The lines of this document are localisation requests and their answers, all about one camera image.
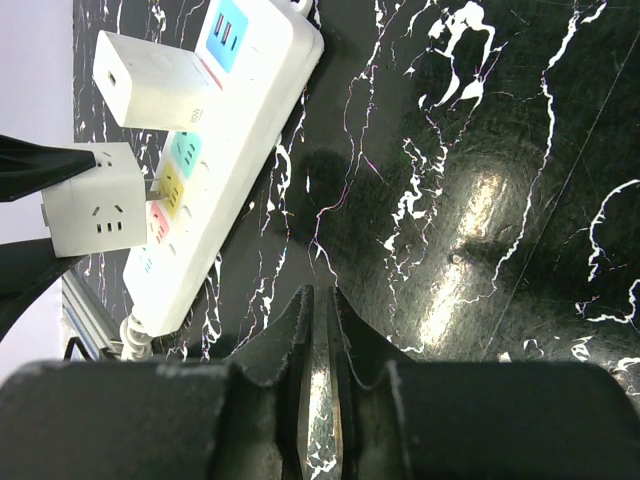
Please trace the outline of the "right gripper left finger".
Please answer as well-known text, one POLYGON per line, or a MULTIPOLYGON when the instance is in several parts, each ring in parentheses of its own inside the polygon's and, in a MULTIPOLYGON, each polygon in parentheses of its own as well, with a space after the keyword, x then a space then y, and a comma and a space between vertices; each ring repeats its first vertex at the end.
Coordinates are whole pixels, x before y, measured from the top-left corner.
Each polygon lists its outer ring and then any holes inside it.
POLYGON ((223 360, 41 361, 1 389, 5 479, 299 479, 314 290, 223 360))

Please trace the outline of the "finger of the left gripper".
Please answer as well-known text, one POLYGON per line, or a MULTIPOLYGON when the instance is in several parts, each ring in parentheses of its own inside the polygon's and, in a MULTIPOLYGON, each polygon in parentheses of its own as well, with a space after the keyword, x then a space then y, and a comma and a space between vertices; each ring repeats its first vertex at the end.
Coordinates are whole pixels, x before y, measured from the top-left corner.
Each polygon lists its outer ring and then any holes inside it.
POLYGON ((0 335, 4 339, 29 306, 80 257, 58 258, 52 240, 42 238, 2 244, 0 261, 0 335))
POLYGON ((1 202, 9 203, 96 166, 88 150, 50 147, 1 136, 1 202))

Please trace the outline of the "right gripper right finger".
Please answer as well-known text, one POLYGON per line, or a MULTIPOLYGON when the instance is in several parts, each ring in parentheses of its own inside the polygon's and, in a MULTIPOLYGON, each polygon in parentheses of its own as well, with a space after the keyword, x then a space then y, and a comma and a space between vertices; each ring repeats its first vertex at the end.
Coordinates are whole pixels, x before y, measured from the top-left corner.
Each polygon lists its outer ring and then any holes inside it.
POLYGON ((327 308, 345 479, 635 479, 639 418, 604 369, 418 362, 338 289, 327 308))

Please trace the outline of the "white cube socket adapter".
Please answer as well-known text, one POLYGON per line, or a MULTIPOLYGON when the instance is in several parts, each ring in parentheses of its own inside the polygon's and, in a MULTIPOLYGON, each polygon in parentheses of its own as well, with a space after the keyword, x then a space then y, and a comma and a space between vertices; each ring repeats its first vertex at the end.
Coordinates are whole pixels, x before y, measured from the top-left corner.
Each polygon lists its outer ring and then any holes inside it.
POLYGON ((144 178, 125 142, 74 144, 95 165, 42 191, 43 218, 58 258, 123 250, 147 243, 147 204, 164 200, 144 178))

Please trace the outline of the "white USB charger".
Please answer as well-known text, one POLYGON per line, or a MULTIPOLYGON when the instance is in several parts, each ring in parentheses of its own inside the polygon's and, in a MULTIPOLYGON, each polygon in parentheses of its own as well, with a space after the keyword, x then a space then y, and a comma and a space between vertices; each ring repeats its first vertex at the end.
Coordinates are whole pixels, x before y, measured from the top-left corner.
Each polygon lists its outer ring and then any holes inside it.
POLYGON ((123 128, 194 132, 222 96, 194 52, 106 30, 97 35, 92 76, 123 128))

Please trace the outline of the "white multicolour power strip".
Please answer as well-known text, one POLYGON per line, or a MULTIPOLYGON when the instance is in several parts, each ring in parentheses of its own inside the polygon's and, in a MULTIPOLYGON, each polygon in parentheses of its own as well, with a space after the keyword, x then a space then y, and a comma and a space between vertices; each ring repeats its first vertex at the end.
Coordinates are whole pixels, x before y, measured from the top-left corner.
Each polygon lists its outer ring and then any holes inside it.
POLYGON ((151 356, 176 332, 214 264, 319 62, 324 41, 308 1, 214 1, 195 52, 217 100, 197 133, 166 138, 147 208, 148 237, 123 271, 132 300, 122 358, 151 356))

